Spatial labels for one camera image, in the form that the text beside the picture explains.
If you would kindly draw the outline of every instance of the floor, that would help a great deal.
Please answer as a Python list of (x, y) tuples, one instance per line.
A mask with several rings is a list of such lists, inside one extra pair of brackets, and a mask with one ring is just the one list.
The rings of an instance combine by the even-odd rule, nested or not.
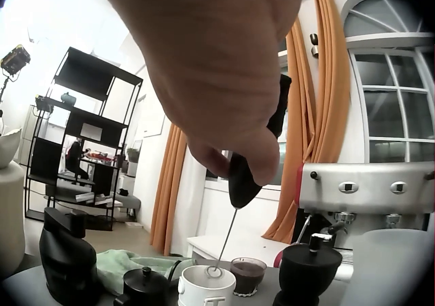
[[(44, 211), (47, 206), (47, 200), (44, 199), (45, 186), (43, 184), (34, 182), (31, 186), (31, 209), (36, 211)], [(70, 205), (67, 203), (58, 203), (57, 209), (61, 211), (70, 211), (67, 207), (79, 208), (75, 205)], [(104, 211), (100, 209), (90, 209), (86, 208), (84, 211), (101, 212)], [(125, 217), (117, 210), (115, 212), (115, 217)], [(24, 219), (24, 232), (26, 236), (26, 254), (39, 257), (39, 237), (42, 231), (42, 222), (34, 221), (30, 219)], [(84, 238), (89, 242), (97, 253), (104, 252), (106, 250), (129, 250), (131, 252), (137, 253), (142, 256), (159, 256), (150, 245), (150, 235), (149, 233), (140, 227), (128, 227), (124, 223), (115, 223), (113, 231), (96, 231), (87, 230), (86, 237)]]
[[(25, 219), (26, 254), (39, 256), (39, 237), (42, 222)], [(87, 230), (84, 238), (97, 253), (106, 250), (129, 250), (141, 256), (160, 256), (149, 245), (149, 233), (140, 227), (127, 227), (124, 223), (115, 223), (113, 231)]]

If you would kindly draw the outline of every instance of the red object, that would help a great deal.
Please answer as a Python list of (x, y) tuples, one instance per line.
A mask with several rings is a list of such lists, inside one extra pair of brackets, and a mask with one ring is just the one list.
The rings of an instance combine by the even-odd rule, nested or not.
[(273, 267), (279, 268), (281, 266), (281, 260), (282, 260), (282, 250), (278, 253), (278, 255), (275, 257), (275, 261), (273, 262)]
[(299, 200), (300, 200), (300, 188), (302, 187), (302, 171), (303, 171), (303, 163), (299, 166), (298, 172), (296, 173), (295, 204), (298, 207), (299, 207)]
[(106, 156), (102, 156), (101, 154), (95, 154), (95, 153), (90, 153), (89, 156), (91, 158), (96, 158), (98, 160), (103, 160), (103, 161), (112, 161), (111, 158), (108, 158)]

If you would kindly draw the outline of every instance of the white mug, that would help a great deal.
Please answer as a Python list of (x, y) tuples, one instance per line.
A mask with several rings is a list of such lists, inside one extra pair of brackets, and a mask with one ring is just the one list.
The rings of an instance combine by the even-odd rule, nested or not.
[(178, 282), (178, 306), (231, 306), (236, 277), (222, 270), (220, 278), (207, 274), (207, 265), (194, 265), (183, 270)]

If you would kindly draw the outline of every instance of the coffee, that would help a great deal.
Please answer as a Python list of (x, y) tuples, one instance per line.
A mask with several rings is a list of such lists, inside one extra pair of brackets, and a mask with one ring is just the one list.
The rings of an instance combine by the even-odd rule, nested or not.
[(231, 272), (236, 277), (234, 292), (240, 295), (254, 294), (264, 277), (264, 268), (248, 261), (233, 263)]

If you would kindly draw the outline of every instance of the glass cup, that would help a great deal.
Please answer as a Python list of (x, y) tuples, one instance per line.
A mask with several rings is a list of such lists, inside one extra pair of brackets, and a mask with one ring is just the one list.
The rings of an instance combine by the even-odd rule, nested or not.
[(234, 294), (250, 297), (257, 292), (258, 285), (263, 281), (267, 265), (258, 259), (241, 257), (233, 259), (230, 271), (236, 277)]

